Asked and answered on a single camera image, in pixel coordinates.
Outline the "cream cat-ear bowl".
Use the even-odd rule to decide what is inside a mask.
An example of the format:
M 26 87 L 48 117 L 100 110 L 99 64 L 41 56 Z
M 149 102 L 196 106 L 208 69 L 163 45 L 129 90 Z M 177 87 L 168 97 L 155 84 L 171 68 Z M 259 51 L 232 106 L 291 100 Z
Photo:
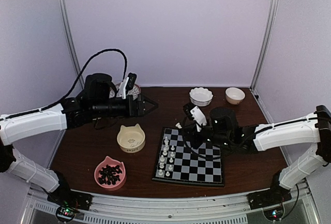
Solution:
M 145 146 L 145 132 L 139 124 L 134 126 L 121 125 L 117 135 L 117 143 L 125 153 L 137 153 Z

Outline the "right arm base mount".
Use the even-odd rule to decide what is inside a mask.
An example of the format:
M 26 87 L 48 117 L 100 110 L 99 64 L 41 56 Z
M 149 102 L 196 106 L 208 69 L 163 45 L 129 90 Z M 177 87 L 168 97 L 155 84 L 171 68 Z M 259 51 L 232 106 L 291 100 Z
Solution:
M 247 195 L 251 210 L 266 208 L 272 205 L 280 205 L 284 201 L 292 199 L 289 191 L 280 192 L 271 189 L 256 191 Z

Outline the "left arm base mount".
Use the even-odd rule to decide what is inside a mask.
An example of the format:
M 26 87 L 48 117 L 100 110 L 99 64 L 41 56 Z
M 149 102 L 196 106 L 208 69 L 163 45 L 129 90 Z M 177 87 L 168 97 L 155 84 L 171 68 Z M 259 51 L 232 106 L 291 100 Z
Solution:
M 65 193 L 47 192 L 47 200 L 65 208 L 88 211 L 93 196 L 87 193 L 69 191 Z

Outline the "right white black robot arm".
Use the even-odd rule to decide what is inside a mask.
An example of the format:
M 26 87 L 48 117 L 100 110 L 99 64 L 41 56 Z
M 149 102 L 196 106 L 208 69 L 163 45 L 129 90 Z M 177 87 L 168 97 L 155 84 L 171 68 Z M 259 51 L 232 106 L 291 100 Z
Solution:
M 298 143 L 311 145 L 295 162 L 274 175 L 270 189 L 265 191 L 265 200 L 270 204 L 276 204 L 316 169 L 330 164 L 330 111 L 324 105 L 291 121 L 244 127 L 238 125 L 235 112 L 229 108 L 212 109 L 209 121 L 192 103 L 184 105 L 183 110 L 186 118 L 193 121 L 182 129 L 183 139 L 190 142 L 192 150 L 206 142 L 220 147 L 223 155 L 229 156 Z

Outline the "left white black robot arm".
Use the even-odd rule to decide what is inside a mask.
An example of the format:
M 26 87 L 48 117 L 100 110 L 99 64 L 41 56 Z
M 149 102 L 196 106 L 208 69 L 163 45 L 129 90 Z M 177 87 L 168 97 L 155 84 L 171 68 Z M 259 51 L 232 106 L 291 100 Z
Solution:
M 117 88 L 112 77 L 95 73 L 85 79 L 84 89 L 76 97 L 65 97 L 51 107 L 43 107 L 12 115 L 1 115 L 1 172 L 12 173 L 27 182 L 53 193 L 62 205 L 74 201 L 63 176 L 23 156 L 13 147 L 15 141 L 42 133 L 81 127 L 100 118 L 132 118 L 145 116 L 158 108 L 158 103 L 133 89 L 136 74 L 130 73 Z

